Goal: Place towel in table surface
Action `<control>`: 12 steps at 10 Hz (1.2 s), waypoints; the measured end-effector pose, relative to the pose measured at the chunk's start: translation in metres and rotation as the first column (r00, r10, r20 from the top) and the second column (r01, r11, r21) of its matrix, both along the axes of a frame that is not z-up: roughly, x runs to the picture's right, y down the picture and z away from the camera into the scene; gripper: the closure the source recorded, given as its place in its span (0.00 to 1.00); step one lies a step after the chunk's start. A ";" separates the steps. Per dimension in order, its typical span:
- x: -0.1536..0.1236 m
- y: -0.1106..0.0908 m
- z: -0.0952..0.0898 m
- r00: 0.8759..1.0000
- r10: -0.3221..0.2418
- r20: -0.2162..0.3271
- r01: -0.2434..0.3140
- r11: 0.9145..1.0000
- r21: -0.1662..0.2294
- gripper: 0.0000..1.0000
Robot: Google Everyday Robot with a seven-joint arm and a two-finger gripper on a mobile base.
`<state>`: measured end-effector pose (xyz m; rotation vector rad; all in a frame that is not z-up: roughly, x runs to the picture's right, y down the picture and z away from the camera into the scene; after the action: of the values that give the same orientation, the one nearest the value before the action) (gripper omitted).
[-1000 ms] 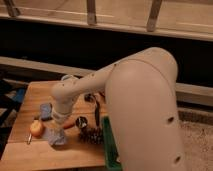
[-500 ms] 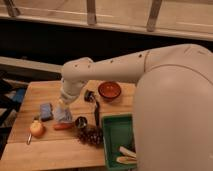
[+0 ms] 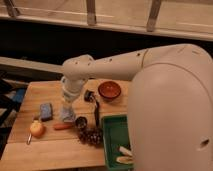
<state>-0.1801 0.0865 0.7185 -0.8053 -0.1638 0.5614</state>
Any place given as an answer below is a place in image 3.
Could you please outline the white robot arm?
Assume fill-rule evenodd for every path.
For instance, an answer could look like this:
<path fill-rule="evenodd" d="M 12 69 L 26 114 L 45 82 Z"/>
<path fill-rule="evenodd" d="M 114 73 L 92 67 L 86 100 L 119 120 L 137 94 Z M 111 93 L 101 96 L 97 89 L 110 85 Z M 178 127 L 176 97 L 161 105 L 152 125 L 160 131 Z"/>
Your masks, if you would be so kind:
<path fill-rule="evenodd" d="M 177 44 L 62 65 L 73 102 L 90 78 L 128 80 L 127 121 L 134 171 L 213 171 L 213 59 Z"/>

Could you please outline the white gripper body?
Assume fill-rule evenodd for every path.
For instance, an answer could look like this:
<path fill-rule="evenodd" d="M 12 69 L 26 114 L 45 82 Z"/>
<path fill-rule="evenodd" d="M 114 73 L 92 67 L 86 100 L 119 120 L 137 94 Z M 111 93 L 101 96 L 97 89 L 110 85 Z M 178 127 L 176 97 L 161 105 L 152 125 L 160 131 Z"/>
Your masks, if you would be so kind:
<path fill-rule="evenodd" d="M 72 103 L 80 96 L 82 91 L 82 81 L 70 81 L 63 79 L 62 83 L 62 103 L 64 106 L 71 106 Z"/>

